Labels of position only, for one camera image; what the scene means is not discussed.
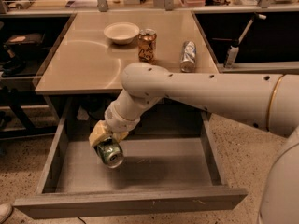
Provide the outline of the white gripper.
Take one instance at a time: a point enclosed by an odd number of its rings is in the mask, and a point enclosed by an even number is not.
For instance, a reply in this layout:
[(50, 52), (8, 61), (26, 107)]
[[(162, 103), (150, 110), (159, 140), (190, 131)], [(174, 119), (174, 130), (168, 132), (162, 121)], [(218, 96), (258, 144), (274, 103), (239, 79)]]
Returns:
[(113, 103), (106, 109), (104, 117), (105, 120), (98, 121), (90, 133), (89, 143), (91, 147), (97, 146), (111, 135), (119, 143), (128, 136), (128, 132), (133, 130), (140, 121), (140, 118), (133, 120), (123, 118), (117, 112)]

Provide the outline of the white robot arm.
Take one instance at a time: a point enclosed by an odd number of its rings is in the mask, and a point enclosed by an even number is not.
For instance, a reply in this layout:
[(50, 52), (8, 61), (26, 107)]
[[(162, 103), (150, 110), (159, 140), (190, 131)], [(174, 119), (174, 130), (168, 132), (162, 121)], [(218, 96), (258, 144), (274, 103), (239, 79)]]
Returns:
[(141, 115), (169, 98), (270, 133), (285, 136), (266, 180), (257, 224), (299, 223), (299, 87), (297, 75), (172, 73), (131, 63), (121, 74), (122, 91), (96, 123), (91, 147), (120, 142)]

